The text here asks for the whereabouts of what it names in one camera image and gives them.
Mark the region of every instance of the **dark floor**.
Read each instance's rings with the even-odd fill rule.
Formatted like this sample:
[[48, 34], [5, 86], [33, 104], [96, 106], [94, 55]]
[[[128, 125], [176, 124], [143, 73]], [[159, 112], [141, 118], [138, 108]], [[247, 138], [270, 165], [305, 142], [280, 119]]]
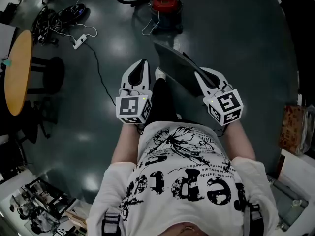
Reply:
[[[56, 11], [75, 0], [54, 0]], [[90, 13], [86, 25], [95, 26], [96, 38], [87, 43], [97, 52], [100, 70], [109, 92], [117, 96], [125, 70], [146, 58], [151, 75], [158, 66], [153, 40], [158, 39], [186, 52], [198, 65], [222, 72], [240, 93], [245, 105], [244, 128], [257, 159], [273, 172], [280, 155], [278, 137], [283, 107], [297, 95], [297, 67], [290, 32], [277, 0], [181, 0], [184, 3], [181, 35], [141, 35], [150, 19], [147, 6], [137, 11], [115, 0], [80, 0]], [[40, 0], [26, 0], [12, 25], [30, 29], [41, 9]], [[74, 26], [76, 37], [94, 34]], [[59, 56], [65, 63], [61, 91], [52, 96], [58, 124], [47, 125], [52, 137], [39, 131], [36, 144], [23, 143], [31, 170], [44, 175], [56, 187], [74, 197], [92, 202], [110, 163], [122, 123], [106, 95], [96, 70], [96, 60], [85, 45], [74, 50], [69, 39], [59, 37], [59, 47], [34, 47], [41, 58]], [[40, 82], [35, 72], [31, 84]], [[212, 128], [219, 128], [202, 107], [180, 85], [169, 81], [177, 112]]]

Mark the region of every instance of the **shoe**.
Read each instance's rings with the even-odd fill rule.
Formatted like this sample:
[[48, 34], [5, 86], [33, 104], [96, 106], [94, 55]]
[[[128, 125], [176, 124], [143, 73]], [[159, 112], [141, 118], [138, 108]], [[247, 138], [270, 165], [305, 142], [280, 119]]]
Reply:
[[166, 81], [166, 74], [163, 73], [159, 68], [156, 69], [156, 80], [158, 79], [164, 79]]

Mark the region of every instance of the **graphic print t-shirt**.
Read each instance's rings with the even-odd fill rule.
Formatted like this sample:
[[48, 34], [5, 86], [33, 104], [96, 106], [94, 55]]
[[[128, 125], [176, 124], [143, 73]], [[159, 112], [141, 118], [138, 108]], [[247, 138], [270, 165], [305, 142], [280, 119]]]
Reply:
[[126, 235], [156, 236], [180, 222], [209, 235], [242, 234], [244, 186], [209, 134], [175, 123], [142, 146], [120, 204]]
[[158, 121], [140, 137], [137, 165], [121, 162], [106, 170], [88, 231], [102, 236], [104, 215], [114, 212], [121, 214], [122, 236], [158, 236], [181, 222], [210, 236], [241, 236], [246, 201], [260, 204], [269, 235], [278, 214], [263, 164], [229, 161], [210, 128]]

